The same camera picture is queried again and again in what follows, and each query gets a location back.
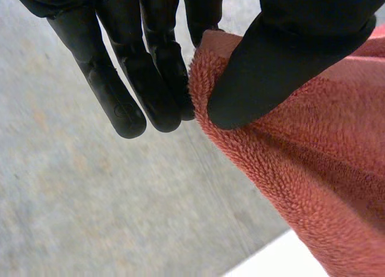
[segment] gray floor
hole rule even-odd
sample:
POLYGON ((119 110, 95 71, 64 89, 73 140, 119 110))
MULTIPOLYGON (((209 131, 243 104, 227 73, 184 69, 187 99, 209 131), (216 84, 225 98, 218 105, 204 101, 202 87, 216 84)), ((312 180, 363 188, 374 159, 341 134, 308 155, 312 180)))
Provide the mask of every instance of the gray floor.
MULTIPOLYGON (((225 0, 221 26, 242 34, 258 3, 225 0)), ((195 122, 118 137, 48 24, 16 0, 0 16, 1 276, 217 276, 287 228, 195 122)))

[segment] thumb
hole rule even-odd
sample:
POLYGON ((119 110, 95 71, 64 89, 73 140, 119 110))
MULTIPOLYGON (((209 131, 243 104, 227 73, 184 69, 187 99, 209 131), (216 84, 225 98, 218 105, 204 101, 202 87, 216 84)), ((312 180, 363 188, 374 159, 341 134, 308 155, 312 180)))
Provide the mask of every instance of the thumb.
POLYGON ((234 129, 269 113, 305 82, 354 52, 375 22, 372 16, 352 36, 303 37, 264 24, 261 13, 216 83, 209 118, 222 129, 234 129))

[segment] white surface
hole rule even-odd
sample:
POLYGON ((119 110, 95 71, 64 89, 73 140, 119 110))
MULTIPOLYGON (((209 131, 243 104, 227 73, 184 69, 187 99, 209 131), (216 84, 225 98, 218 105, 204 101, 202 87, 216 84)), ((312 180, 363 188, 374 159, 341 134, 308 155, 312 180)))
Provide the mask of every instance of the white surface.
POLYGON ((327 277, 294 231, 288 231, 235 267, 225 277, 327 277))

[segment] black finger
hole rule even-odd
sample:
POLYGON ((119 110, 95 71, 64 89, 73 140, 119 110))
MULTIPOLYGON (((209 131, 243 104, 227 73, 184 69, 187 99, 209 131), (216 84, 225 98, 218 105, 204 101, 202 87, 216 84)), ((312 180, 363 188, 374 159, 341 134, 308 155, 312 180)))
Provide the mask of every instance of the black finger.
POLYGON ((203 32, 217 30, 222 18, 223 0, 185 0, 187 24, 192 43, 197 47, 203 32))
POLYGON ((168 85, 182 119, 194 118, 188 93, 188 75, 180 45, 175 40, 176 10, 179 0, 140 0, 147 46, 156 68, 168 85))
POLYGON ((161 132, 175 130, 180 111, 144 46, 139 0, 98 0, 96 11, 151 123, 161 132))
POLYGON ((246 125, 355 51, 385 0, 260 0, 262 13, 233 52, 209 100, 220 128, 246 125))
POLYGON ((72 52, 117 133, 128 139, 141 135, 146 118, 112 65, 94 8, 65 11, 48 21, 72 52))

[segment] terry cloth fabric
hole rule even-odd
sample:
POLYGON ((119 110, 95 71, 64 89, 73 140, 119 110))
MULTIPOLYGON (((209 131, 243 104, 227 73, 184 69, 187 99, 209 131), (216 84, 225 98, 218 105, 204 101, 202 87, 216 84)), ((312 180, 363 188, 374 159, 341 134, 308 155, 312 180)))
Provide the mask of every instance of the terry cloth fabric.
POLYGON ((203 131, 330 276, 383 277, 385 27, 263 118, 225 131, 212 124, 206 107, 240 40, 207 31, 196 51, 189 89, 203 131))

